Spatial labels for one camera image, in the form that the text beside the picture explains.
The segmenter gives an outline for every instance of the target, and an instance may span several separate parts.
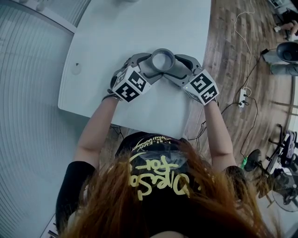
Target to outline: black t-shirt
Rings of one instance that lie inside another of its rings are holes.
[[[179,149],[181,142],[158,134],[138,132],[126,137],[116,156],[130,151],[131,186],[137,186],[138,198],[150,236],[163,231],[176,231],[188,237],[197,234],[197,221],[192,213],[187,187],[179,187],[180,177],[194,184],[188,173],[188,164]],[[86,162],[76,161],[69,164],[56,204],[56,223],[60,231],[61,221],[78,208],[78,200],[83,184],[91,177],[95,168]],[[237,179],[244,179],[242,170],[231,166],[226,172]]]

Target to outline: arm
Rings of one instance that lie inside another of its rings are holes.
[[[233,144],[217,103],[211,101],[204,109],[212,166],[217,171],[223,171],[236,165]]]
[[[99,168],[99,154],[118,102],[115,98],[106,98],[96,109],[79,139],[74,161],[84,161]]]

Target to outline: power strip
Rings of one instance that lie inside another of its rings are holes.
[[[245,101],[245,96],[244,96],[245,94],[246,94],[246,90],[241,89],[240,96],[239,96],[239,101],[238,101],[239,107],[244,107],[243,101]]]

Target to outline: white cable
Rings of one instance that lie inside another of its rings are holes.
[[[248,89],[250,92],[251,92],[251,89],[248,88],[247,85],[248,85],[249,75],[250,75],[251,50],[250,50],[250,48],[249,48],[249,46],[248,46],[246,40],[244,39],[244,37],[243,37],[243,36],[242,36],[242,35],[235,29],[235,25],[236,25],[237,20],[238,20],[238,17],[239,17],[240,15],[245,14],[245,13],[247,13],[247,14],[254,14],[254,13],[256,13],[256,10],[255,10],[255,8],[253,7],[252,2],[251,2],[251,7],[253,8],[253,12],[243,12],[243,13],[240,13],[240,14],[236,17],[236,21],[234,22],[234,26],[233,26],[234,31],[235,31],[235,32],[236,32],[236,33],[237,33],[237,34],[244,40],[244,42],[246,43],[246,46],[247,46],[248,51],[249,51],[249,53],[250,53],[250,60],[248,61],[248,69],[247,69],[247,83],[246,83],[246,86],[243,88],[243,89]]]

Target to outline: person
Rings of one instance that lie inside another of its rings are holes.
[[[295,20],[292,20],[289,23],[283,24],[282,26],[276,26],[274,27],[275,32],[279,32],[280,30],[290,30],[290,36],[289,36],[289,41],[294,41],[298,40],[298,37],[296,34],[298,33],[298,22]]]
[[[105,97],[79,139],[57,198],[59,237],[280,237],[236,165],[216,101],[204,106],[212,166],[185,139],[137,132],[105,168],[99,155],[118,103]]]

